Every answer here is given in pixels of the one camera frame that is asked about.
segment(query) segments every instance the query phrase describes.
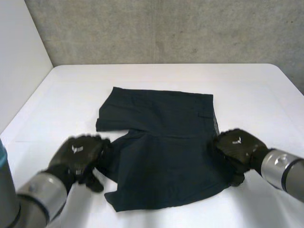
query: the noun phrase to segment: metal cylinder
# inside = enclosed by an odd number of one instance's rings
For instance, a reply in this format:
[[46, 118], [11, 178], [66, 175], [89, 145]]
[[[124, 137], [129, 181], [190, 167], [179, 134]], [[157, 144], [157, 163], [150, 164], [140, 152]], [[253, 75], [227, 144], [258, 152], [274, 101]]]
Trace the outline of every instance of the metal cylinder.
[[298, 160], [288, 173], [285, 180], [286, 192], [304, 202], [304, 160]]
[[47, 221], [51, 221], [67, 200], [67, 190], [60, 179], [49, 173], [38, 173], [24, 184], [18, 195], [31, 198], [44, 209]]
[[19, 196], [20, 215], [12, 228], [45, 228], [47, 219], [41, 207], [31, 199]]
[[287, 152], [277, 149], [271, 150], [263, 159], [262, 177], [276, 188], [285, 190], [284, 172], [298, 159], [298, 157]]
[[19, 202], [10, 173], [7, 153], [0, 140], [0, 228], [14, 222], [19, 213]]

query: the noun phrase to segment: teal object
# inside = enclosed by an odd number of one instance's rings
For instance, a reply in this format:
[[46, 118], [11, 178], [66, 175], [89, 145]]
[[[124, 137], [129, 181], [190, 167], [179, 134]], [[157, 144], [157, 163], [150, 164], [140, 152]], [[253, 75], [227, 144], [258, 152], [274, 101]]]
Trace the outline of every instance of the teal object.
[[5, 164], [7, 158], [8, 158], [8, 154], [6, 153], [6, 149], [2, 145], [2, 142], [0, 139], [0, 168]]

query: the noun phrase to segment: white wall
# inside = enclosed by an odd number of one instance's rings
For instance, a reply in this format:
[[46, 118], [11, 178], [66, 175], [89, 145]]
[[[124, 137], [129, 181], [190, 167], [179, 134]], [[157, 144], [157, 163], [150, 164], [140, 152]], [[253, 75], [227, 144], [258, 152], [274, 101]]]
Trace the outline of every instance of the white wall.
[[52, 68], [24, 0], [0, 0], [0, 133]]

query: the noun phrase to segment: gray concrete wall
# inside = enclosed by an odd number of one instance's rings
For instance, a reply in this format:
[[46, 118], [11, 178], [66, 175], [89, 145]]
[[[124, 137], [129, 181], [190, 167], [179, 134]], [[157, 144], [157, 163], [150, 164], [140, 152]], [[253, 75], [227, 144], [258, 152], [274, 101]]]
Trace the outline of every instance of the gray concrete wall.
[[26, 0], [54, 66], [272, 63], [304, 93], [304, 0]]

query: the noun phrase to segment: cloth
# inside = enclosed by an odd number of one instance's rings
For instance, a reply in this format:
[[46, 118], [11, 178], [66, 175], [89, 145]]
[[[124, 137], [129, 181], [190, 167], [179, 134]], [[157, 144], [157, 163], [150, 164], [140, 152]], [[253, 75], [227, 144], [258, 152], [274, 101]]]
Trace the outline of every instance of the cloth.
[[208, 147], [219, 133], [213, 95], [114, 87], [96, 130], [126, 129], [101, 169], [118, 184], [105, 194], [116, 211], [181, 206], [230, 186], [232, 167]]

